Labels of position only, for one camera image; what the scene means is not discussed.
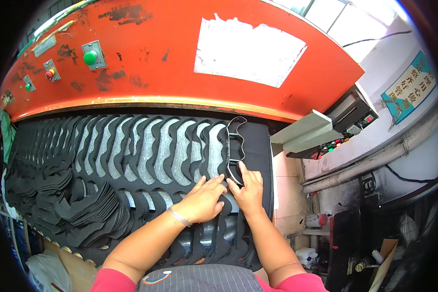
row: cardboard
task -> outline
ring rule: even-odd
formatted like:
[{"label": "cardboard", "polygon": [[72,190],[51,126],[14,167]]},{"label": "cardboard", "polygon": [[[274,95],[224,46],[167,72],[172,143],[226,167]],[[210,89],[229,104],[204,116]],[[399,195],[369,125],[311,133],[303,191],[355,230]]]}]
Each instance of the cardboard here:
[{"label": "cardboard", "polygon": [[380,286],[391,266],[391,262],[394,259],[394,254],[396,254],[397,241],[397,239],[383,239],[380,254],[384,257],[384,262],[380,265],[378,271],[376,271],[373,283],[368,292],[376,292],[380,289]]},{"label": "cardboard", "polygon": [[59,248],[48,240],[44,240],[44,248],[58,254],[62,264],[70,276],[73,292],[88,292],[91,289],[98,269],[88,261],[83,261],[82,258]]}]

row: metal bangle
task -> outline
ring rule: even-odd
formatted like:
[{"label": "metal bangle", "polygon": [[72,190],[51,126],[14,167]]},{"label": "metal bangle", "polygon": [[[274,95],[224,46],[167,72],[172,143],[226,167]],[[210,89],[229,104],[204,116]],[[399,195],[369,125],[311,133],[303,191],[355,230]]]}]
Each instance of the metal bangle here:
[{"label": "metal bangle", "polygon": [[191,227],[192,224],[188,222],[187,219],[185,219],[183,216],[181,216],[179,213],[175,212],[171,208],[167,209],[167,212],[169,212],[170,215],[172,215],[175,219],[179,220],[181,223],[185,224],[187,227]]}]

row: torn white paper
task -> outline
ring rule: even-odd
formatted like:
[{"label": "torn white paper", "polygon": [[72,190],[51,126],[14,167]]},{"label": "torn white paper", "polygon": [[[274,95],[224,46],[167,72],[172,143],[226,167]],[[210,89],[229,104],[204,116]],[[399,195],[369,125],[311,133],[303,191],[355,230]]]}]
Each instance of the torn white paper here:
[{"label": "torn white paper", "polygon": [[195,73],[221,75],[279,88],[307,46],[266,24],[253,28],[237,18],[201,21]]}]

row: electrical cable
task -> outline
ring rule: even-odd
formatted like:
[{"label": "electrical cable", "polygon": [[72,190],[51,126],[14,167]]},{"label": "electrical cable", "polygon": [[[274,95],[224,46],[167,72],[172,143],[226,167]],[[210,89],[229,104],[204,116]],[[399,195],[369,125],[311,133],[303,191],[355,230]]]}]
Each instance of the electrical cable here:
[{"label": "electrical cable", "polygon": [[315,160],[318,160],[318,159],[319,159],[319,155],[320,155],[320,153],[321,153],[321,145],[318,146],[318,153],[316,154]]},{"label": "electrical cable", "polygon": [[366,39],[366,40],[356,41],[356,42],[354,42],[354,43],[350,43],[350,44],[344,45],[344,46],[342,46],[342,47],[345,48],[345,47],[347,47],[347,46],[350,46],[350,45],[353,45],[353,44],[357,44],[357,43],[360,43],[360,42],[366,42],[366,41],[379,41],[379,40],[385,39],[385,38],[387,38],[387,37],[391,37],[391,36],[395,36],[395,35],[400,35],[400,34],[408,34],[408,33],[411,33],[411,32],[412,32],[411,30],[393,32],[393,33],[391,33],[391,34],[388,34],[388,35],[382,36],[381,38],[368,38],[368,39]]},{"label": "electrical cable", "polygon": [[403,177],[401,177],[399,174],[397,174],[397,172],[395,172],[395,171],[394,171],[389,165],[385,164],[384,166],[385,166],[387,169],[389,169],[390,172],[392,172],[395,176],[397,176],[397,178],[399,178],[399,179],[401,179],[401,180],[404,180],[404,181],[409,181],[409,182],[412,182],[412,183],[421,183],[421,184],[424,184],[424,183],[435,183],[435,182],[437,182],[436,179],[422,179],[422,180],[419,180],[419,179],[403,178]]}]

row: hand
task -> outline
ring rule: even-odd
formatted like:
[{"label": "hand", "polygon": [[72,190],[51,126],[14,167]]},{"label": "hand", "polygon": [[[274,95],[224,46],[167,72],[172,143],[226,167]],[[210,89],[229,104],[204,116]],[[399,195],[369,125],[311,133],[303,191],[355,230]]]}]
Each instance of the hand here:
[{"label": "hand", "polygon": [[230,178],[227,179],[229,189],[234,195],[245,216],[253,216],[264,211],[263,203],[263,178],[261,172],[252,172],[246,169],[245,164],[240,161],[239,168],[242,173],[244,187],[241,189]]},{"label": "hand", "polygon": [[202,176],[191,192],[171,208],[190,223],[202,223],[214,219],[222,211],[224,202],[218,202],[219,196],[227,193],[221,184],[224,175],[211,178],[208,182]]}]

